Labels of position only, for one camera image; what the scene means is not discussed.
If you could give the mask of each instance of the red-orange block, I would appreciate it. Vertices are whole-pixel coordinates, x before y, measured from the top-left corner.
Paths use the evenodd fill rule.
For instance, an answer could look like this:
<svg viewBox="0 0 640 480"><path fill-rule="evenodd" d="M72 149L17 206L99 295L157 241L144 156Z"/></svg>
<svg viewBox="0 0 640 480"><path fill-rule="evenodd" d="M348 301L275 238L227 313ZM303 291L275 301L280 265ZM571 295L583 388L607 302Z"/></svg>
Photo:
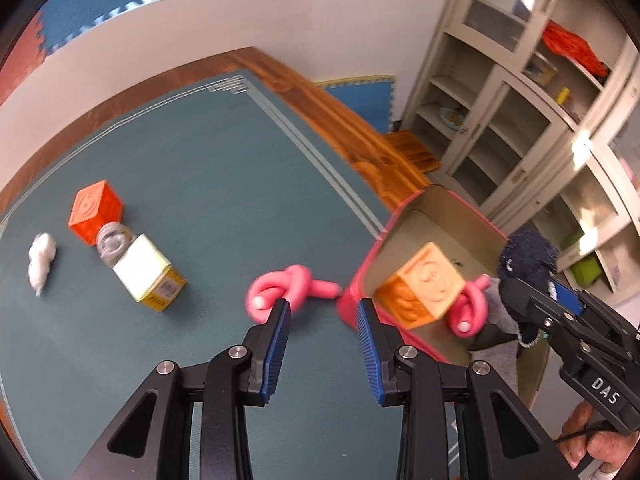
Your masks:
<svg viewBox="0 0 640 480"><path fill-rule="evenodd" d="M71 209L69 228L88 245L95 245L95 237L103 225L122 219L122 202L106 180L78 191Z"/></svg>

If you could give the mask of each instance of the human hand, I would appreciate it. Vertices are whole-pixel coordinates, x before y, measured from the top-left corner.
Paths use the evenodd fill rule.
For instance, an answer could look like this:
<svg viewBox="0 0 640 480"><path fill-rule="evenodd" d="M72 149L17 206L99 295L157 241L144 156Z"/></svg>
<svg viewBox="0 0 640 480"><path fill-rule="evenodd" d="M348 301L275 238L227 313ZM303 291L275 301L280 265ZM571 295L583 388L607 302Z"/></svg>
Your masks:
<svg viewBox="0 0 640 480"><path fill-rule="evenodd" d="M593 415L593 406L583 401L562 427L562 435L582 431ZM596 460L602 460L600 470L613 473L622 467L638 442L638 434L622 436L611 431L599 431L594 435L577 436L558 444L558 449L569 465L575 469L587 453Z"/></svg>

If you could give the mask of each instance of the gray sock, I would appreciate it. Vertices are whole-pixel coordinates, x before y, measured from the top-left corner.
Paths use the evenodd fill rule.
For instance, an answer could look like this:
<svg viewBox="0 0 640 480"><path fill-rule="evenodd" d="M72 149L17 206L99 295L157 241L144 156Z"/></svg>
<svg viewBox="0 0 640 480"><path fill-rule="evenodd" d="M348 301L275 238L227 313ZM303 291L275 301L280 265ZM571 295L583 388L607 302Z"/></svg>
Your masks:
<svg viewBox="0 0 640 480"><path fill-rule="evenodd" d="M498 284L500 280L497 278L489 278L490 284L484 290L487 305L489 307L489 316L487 323L491 323L500 328L503 332L509 334L518 333L518 324L509 315L498 292ZM485 350L470 352L472 361L486 361L500 377L506 382L511 389L518 393L518 368L516 355L518 352L519 342L516 339L508 343L502 343Z"/></svg>

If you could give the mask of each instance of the pink knotted toy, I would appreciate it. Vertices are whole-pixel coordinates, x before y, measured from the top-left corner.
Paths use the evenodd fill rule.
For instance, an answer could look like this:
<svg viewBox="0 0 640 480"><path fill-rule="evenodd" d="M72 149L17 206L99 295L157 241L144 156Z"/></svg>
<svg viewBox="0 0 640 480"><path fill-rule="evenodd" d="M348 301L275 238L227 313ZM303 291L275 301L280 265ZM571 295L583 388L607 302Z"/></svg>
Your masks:
<svg viewBox="0 0 640 480"><path fill-rule="evenodd" d="M482 330L489 316L482 291L488 286L489 277L486 274L481 274L474 282L466 282L457 300L449 308L449 327L458 337L473 337Z"/></svg>
<svg viewBox="0 0 640 480"><path fill-rule="evenodd" d="M267 272L257 278L249 287L244 306L251 319L265 323L273 303L278 298L289 301L293 314L309 296L333 300L341 291L337 283L314 280L309 269L302 265L292 265L284 270Z"/></svg>

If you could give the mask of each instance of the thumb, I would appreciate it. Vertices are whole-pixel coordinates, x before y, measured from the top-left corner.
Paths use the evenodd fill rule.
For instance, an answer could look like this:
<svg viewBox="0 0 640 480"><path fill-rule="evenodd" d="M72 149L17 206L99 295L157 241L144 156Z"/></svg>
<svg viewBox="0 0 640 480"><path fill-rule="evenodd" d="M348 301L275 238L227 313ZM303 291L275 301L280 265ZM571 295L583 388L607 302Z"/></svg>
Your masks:
<svg viewBox="0 0 640 480"><path fill-rule="evenodd" d="M619 433L601 431L596 433L587 444L587 452L596 460L602 460L604 464L601 470L605 473L617 471L626 462L636 442L638 434L622 436Z"/></svg>

